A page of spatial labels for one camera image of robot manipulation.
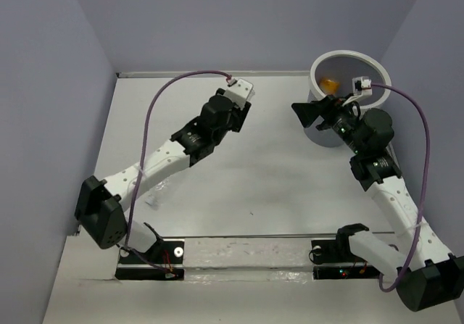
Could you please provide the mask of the orange blue label bottle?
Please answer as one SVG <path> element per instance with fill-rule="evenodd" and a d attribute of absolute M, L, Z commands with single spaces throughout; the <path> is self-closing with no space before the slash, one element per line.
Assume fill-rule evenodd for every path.
<path fill-rule="evenodd" d="M 322 78 L 319 82 L 321 91 L 326 95 L 336 95 L 339 90 L 340 82 L 330 78 Z"/>

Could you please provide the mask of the clear bottle white-blue cap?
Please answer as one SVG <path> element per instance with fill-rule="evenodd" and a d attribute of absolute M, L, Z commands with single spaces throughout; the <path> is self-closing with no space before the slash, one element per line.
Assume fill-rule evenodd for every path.
<path fill-rule="evenodd" d="M 145 203 L 153 210 L 158 210 L 170 197 L 171 180 L 165 179 L 151 188 L 144 199 Z"/>

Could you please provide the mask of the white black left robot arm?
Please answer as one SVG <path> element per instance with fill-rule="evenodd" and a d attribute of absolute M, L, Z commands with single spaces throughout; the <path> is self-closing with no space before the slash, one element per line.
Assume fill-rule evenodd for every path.
<path fill-rule="evenodd" d="M 160 255 L 162 237 L 148 223 L 137 223 L 129 210 L 138 197 L 170 176 L 194 166 L 213 153 L 229 131 L 239 132 L 254 94 L 242 80 L 204 104 L 200 115 L 172 134 L 142 163 L 102 180 L 84 180 L 75 218 L 100 249 L 120 246 L 144 262 Z"/>

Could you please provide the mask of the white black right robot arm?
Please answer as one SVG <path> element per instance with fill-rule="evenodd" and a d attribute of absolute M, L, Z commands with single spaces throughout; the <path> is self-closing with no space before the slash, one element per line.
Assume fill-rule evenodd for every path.
<path fill-rule="evenodd" d="M 377 204 L 397 238 L 390 246 L 361 223 L 345 225 L 333 240 L 314 244 L 316 265 L 356 259 L 392 280 L 409 310 L 417 312 L 455 300 L 463 293 L 463 258 L 457 257 L 425 221 L 410 196 L 402 172 L 387 151 L 392 119 L 381 109 L 356 115 L 344 99 L 293 103 L 302 126 L 317 119 L 317 130 L 332 130 L 354 153 L 350 167 L 363 191 Z"/>

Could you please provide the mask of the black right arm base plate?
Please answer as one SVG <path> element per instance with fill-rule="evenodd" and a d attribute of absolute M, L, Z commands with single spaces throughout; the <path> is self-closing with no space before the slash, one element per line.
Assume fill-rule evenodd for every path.
<path fill-rule="evenodd" d="M 365 260 L 341 251 L 334 239 L 312 240 L 308 258 L 317 281 L 378 279 L 380 275 Z"/>

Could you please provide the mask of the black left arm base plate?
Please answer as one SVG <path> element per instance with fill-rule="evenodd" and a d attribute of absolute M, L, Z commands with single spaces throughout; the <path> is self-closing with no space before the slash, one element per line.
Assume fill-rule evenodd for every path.
<path fill-rule="evenodd" d="M 185 240 L 166 238 L 152 254 L 119 250 L 115 278 L 120 281 L 182 281 Z"/>

